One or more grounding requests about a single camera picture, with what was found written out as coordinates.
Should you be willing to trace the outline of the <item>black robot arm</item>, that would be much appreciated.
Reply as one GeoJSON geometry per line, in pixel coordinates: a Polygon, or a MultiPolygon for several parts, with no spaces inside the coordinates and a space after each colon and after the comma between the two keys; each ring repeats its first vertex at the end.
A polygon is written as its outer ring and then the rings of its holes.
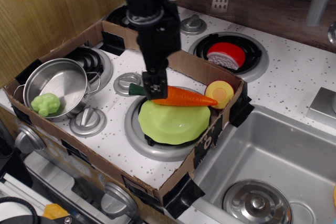
{"type": "Polygon", "coordinates": [[[142,78],[146,97],[165,99],[167,58],[181,49],[177,6],[169,0],[126,0],[126,3],[126,16],[138,32],[137,43],[145,62],[142,78]]]}

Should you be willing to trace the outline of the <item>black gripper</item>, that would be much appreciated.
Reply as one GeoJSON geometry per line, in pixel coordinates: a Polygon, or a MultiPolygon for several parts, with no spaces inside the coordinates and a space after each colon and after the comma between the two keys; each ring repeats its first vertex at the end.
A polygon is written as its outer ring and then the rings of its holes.
{"type": "Polygon", "coordinates": [[[138,45],[147,72],[142,72],[148,100],[166,99],[168,84],[166,59],[181,49],[180,17],[176,6],[163,7],[159,15],[142,19],[136,24],[138,45]]]}

